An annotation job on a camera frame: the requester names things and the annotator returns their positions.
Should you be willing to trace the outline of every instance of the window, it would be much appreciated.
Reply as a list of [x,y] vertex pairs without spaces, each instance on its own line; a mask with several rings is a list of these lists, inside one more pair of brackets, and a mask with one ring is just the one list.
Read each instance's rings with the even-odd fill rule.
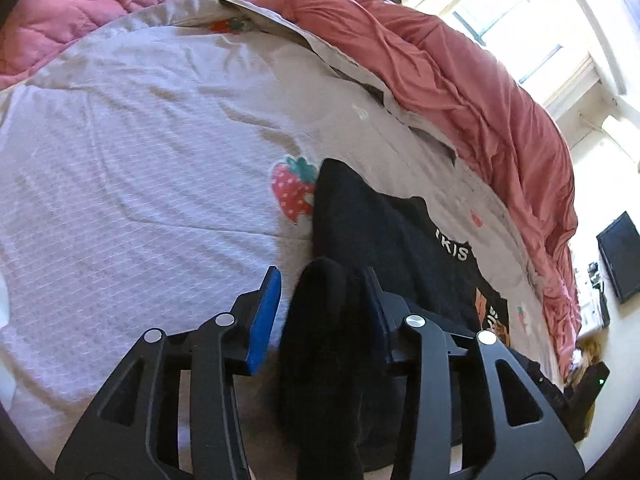
[[530,26],[530,7],[530,0],[462,0],[452,15],[523,84],[562,49]]
[[544,104],[589,59],[576,7],[574,0],[461,0],[442,18]]

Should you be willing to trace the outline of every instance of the white bedsheet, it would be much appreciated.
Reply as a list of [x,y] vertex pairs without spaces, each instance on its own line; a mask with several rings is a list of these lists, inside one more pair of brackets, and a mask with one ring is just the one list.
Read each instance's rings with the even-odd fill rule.
[[[513,347],[559,382],[536,277],[494,193],[373,74],[305,33],[314,53],[277,15],[229,1],[123,17],[0,94],[0,272],[11,306],[0,356],[17,383],[10,416],[37,455],[53,467],[147,328],[196,328],[272,264],[284,279],[277,342],[310,257],[310,222],[287,220],[271,192],[271,170],[289,154],[317,167],[339,158],[381,192],[425,197],[509,301]],[[272,34],[208,31],[238,6]],[[353,80],[377,88],[383,105]],[[238,383],[254,471],[290,474],[265,382]]]

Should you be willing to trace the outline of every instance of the black screen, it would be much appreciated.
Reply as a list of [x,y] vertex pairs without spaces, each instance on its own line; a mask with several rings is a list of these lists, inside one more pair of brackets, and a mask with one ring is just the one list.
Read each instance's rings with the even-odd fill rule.
[[616,295],[626,301],[640,292],[640,236],[636,226],[625,211],[597,239]]

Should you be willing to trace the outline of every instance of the metal rivet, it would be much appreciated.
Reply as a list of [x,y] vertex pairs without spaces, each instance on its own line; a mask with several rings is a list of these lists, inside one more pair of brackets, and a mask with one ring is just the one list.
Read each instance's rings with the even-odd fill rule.
[[225,312],[224,314],[220,314],[216,318],[216,325],[218,326],[229,326],[229,325],[233,325],[233,323],[235,322],[236,322],[236,318],[233,317],[233,315],[229,314],[228,312]]
[[157,343],[162,339],[162,332],[160,332],[157,328],[152,328],[151,330],[147,330],[145,332],[145,341],[147,343]]
[[417,316],[416,314],[411,314],[410,316],[407,316],[405,321],[407,325],[412,326],[414,328],[419,328],[421,326],[424,326],[424,324],[426,323],[426,321],[422,316]]
[[484,343],[485,345],[492,345],[496,341],[498,341],[498,338],[493,332],[482,330],[482,332],[478,332],[478,341]]

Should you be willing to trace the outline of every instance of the red blanket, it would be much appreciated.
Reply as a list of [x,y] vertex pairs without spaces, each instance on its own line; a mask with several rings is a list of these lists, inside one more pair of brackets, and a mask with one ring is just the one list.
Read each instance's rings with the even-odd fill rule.
[[571,254],[574,173],[555,123],[495,57],[436,16],[385,0],[279,0],[284,18],[353,57],[423,115],[507,206],[544,278],[566,374],[580,329]]

